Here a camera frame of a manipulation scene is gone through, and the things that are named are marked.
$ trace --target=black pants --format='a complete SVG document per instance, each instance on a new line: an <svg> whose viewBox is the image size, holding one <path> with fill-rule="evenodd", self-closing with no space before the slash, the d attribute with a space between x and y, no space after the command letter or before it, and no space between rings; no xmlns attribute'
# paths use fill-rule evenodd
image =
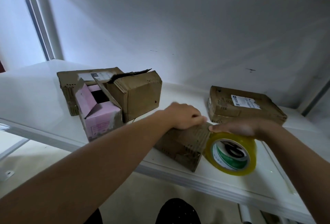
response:
<svg viewBox="0 0 330 224"><path fill-rule="evenodd" d="M84 224L102 224L100 210L97 209ZM184 200L168 200L160 209L155 224L201 224L196 210Z"/></svg>

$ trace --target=hand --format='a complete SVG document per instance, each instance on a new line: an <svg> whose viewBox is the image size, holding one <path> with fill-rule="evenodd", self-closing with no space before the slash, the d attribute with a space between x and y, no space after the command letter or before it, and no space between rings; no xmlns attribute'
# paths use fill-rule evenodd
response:
<svg viewBox="0 0 330 224"><path fill-rule="evenodd" d="M231 122L209 127L211 132L228 132L237 135L251 136L258 140L267 139L268 129L276 128L278 125L262 118L237 118Z"/></svg>
<svg viewBox="0 0 330 224"><path fill-rule="evenodd" d="M202 116L200 111L191 105L173 102L164 110L165 117L176 129L187 129L189 127L203 124L207 117Z"/></svg>

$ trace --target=cardboard box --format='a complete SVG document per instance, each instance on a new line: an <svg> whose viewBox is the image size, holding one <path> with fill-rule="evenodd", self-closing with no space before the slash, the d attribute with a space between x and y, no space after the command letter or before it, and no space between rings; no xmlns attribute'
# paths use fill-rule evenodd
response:
<svg viewBox="0 0 330 224"><path fill-rule="evenodd" d="M162 80L156 71L114 74L107 90L121 105L123 121L128 122L159 107Z"/></svg>
<svg viewBox="0 0 330 224"><path fill-rule="evenodd" d="M100 81L87 86L81 78L74 87L79 116L89 141L123 125L122 109Z"/></svg>
<svg viewBox="0 0 330 224"><path fill-rule="evenodd" d="M98 75L98 77L100 77L101 79L109 79L109 76L119 73L122 73L122 71L117 67L57 72L57 76L60 82L60 88L62 89L62 92L64 94L70 115L79 115L79 109L73 93L73 88L77 84L80 77L86 80L87 85L94 85L96 83L93 79L93 76L97 77L96 75Z"/></svg>
<svg viewBox="0 0 330 224"><path fill-rule="evenodd" d="M155 148L195 172L210 136L210 123L186 130L171 129L155 144Z"/></svg>
<svg viewBox="0 0 330 224"><path fill-rule="evenodd" d="M215 123L227 123L235 117L262 117L280 125L287 120L287 115L264 94L216 86L210 89L208 115Z"/></svg>

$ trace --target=forearm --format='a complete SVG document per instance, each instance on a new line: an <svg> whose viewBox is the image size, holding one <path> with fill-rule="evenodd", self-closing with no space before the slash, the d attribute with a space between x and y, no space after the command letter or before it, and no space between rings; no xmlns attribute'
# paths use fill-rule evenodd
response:
<svg viewBox="0 0 330 224"><path fill-rule="evenodd" d="M0 199L0 223L83 223L171 127L158 111L85 145Z"/></svg>
<svg viewBox="0 0 330 224"><path fill-rule="evenodd" d="M330 163L283 127L267 123L262 132L315 221L330 223Z"/></svg>

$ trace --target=person's right arm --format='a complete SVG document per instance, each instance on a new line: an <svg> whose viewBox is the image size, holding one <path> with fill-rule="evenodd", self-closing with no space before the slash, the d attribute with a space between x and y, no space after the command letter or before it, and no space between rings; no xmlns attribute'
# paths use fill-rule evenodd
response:
<svg viewBox="0 0 330 224"><path fill-rule="evenodd" d="M317 224L330 223L330 163L275 122L238 119L212 132L253 136L267 143Z"/></svg>

